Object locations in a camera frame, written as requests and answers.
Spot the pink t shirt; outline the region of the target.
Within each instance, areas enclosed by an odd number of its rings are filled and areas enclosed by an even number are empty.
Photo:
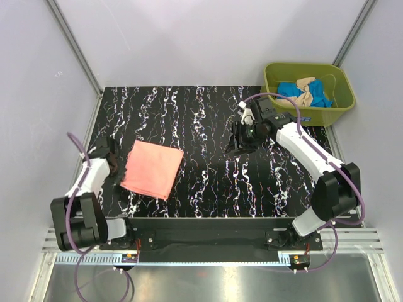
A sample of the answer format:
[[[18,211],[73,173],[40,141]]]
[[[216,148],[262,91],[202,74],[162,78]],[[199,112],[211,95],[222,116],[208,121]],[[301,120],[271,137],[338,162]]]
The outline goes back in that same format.
[[[120,185],[133,193],[166,201],[183,155],[180,149],[137,140],[128,155]]]

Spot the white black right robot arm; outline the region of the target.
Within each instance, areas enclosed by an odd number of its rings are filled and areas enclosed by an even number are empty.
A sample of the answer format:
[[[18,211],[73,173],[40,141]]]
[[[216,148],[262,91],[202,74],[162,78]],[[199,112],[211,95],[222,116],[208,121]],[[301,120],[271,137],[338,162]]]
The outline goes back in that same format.
[[[293,219],[275,238],[276,249],[301,249],[314,233],[333,225],[339,217],[363,206],[360,169],[345,164],[326,152],[301,126],[301,114],[279,113],[267,98],[255,94],[238,104],[239,120],[232,123],[225,149],[235,155],[250,154],[267,139],[287,149],[309,172],[315,182],[310,206]]]

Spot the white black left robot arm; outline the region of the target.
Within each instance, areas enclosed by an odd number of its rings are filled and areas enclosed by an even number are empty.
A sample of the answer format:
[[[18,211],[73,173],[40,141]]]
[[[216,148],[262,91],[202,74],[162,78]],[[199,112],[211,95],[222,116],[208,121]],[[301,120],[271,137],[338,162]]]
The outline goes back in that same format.
[[[98,197],[105,180],[118,173],[118,146],[111,137],[100,138],[88,152],[72,133],[67,136],[82,155],[79,176],[70,190],[50,204],[58,248],[81,254],[83,248],[113,241],[122,249],[131,248],[136,234],[126,218],[106,218]]]

